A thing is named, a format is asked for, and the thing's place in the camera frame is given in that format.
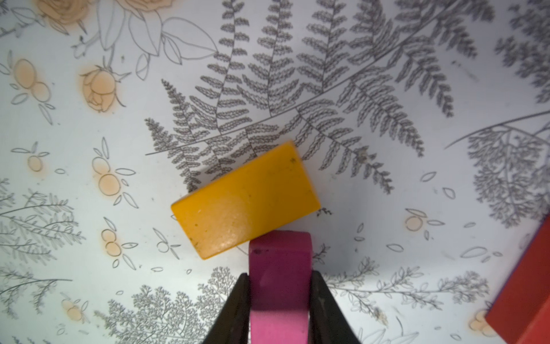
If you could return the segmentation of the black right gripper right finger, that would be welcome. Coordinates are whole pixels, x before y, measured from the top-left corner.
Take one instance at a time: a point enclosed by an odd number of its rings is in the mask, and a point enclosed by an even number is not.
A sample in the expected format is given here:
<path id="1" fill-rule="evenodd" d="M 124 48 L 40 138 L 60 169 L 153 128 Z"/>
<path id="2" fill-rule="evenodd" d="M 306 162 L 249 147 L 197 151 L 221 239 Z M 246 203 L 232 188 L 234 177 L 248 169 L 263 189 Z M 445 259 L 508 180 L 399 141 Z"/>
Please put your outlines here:
<path id="1" fill-rule="evenodd" d="M 310 282 L 308 343 L 360 344 L 318 271 L 312 272 Z"/>

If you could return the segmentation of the pink wooden block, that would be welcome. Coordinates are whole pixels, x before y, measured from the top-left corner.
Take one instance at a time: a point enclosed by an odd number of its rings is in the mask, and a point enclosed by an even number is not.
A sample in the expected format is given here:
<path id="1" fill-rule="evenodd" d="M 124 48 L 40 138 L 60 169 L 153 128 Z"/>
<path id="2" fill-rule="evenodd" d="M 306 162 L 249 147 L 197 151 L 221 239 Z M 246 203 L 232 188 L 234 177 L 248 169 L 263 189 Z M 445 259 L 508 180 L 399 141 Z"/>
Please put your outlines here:
<path id="1" fill-rule="evenodd" d="M 252 343 L 307 343 L 312 238 L 272 231 L 249 244 Z"/>

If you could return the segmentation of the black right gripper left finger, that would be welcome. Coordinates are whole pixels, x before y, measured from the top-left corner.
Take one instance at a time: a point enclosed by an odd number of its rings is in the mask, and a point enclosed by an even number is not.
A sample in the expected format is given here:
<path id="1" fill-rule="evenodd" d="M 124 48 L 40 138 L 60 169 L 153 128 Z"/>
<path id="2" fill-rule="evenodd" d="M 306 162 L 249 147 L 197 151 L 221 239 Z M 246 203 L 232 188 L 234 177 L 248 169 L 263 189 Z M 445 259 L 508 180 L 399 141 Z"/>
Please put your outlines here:
<path id="1" fill-rule="evenodd" d="M 249 275 L 239 276 L 227 301 L 202 344 L 247 344 L 251 288 Z"/>

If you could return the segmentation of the red wooden block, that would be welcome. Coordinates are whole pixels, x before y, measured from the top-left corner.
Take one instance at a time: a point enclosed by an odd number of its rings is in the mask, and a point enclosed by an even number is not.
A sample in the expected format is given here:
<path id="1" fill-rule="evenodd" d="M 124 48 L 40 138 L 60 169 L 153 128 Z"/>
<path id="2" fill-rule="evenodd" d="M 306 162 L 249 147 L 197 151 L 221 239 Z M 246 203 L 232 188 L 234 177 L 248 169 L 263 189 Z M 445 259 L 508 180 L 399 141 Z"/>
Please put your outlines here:
<path id="1" fill-rule="evenodd" d="M 549 218 L 527 247 L 486 320 L 506 343 L 549 343 Z"/>

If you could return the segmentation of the yellow-orange wooden block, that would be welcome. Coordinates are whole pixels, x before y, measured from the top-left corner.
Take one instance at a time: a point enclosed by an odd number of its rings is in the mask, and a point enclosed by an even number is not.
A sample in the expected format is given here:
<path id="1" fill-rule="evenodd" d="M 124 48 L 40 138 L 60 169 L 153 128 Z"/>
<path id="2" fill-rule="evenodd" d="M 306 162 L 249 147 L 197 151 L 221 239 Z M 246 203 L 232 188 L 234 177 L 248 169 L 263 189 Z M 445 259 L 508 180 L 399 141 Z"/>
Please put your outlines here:
<path id="1" fill-rule="evenodd" d="M 209 259 L 320 207 L 289 141 L 183 197 L 171 211 L 199 257 Z"/>

